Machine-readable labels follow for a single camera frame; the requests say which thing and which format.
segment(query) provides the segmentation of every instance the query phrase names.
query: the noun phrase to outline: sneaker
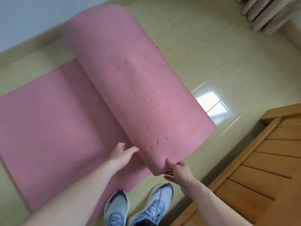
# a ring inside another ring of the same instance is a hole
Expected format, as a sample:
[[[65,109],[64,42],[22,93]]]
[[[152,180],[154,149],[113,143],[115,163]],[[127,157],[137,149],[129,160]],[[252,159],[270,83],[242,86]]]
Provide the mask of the sneaker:
[[[126,192],[116,191],[104,208],[105,226],[125,226],[129,212],[129,199]]]
[[[133,215],[128,226],[134,226],[142,220],[150,220],[158,225],[164,214],[167,212],[173,197],[173,187],[171,183],[161,183],[155,186],[149,195],[144,209]]]

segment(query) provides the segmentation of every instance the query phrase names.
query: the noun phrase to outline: tiled floor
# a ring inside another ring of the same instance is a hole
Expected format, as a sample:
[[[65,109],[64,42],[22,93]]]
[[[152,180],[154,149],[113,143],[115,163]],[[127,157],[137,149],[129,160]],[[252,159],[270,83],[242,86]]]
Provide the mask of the tiled floor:
[[[301,102],[301,55],[280,33],[252,33],[235,0],[137,0],[128,9],[204,107],[217,128],[184,161],[202,179],[269,108]],[[59,40],[0,69],[0,96],[73,59]],[[129,193],[130,214],[163,178]],[[183,198],[175,187],[172,206]],[[25,205],[0,167],[0,222],[16,225]],[[102,219],[95,225],[103,225]]]

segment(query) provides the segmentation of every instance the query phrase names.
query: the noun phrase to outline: wooden furniture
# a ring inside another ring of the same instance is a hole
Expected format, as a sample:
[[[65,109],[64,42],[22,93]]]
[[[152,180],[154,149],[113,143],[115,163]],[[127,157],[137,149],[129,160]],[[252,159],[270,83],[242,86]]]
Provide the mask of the wooden furniture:
[[[209,185],[258,226],[301,225],[301,103],[268,110],[268,126]],[[207,225],[192,203],[171,226]]]

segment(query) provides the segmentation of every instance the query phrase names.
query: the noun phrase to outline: rolled yoga mat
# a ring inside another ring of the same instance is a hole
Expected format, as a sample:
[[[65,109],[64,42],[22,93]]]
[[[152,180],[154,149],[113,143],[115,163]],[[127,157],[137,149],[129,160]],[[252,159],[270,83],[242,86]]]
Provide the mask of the rolled yoga mat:
[[[131,190],[193,152],[215,125],[134,16],[118,5],[67,23],[76,59],[0,98],[0,155],[30,210],[107,160],[118,142],[140,148],[113,176]]]

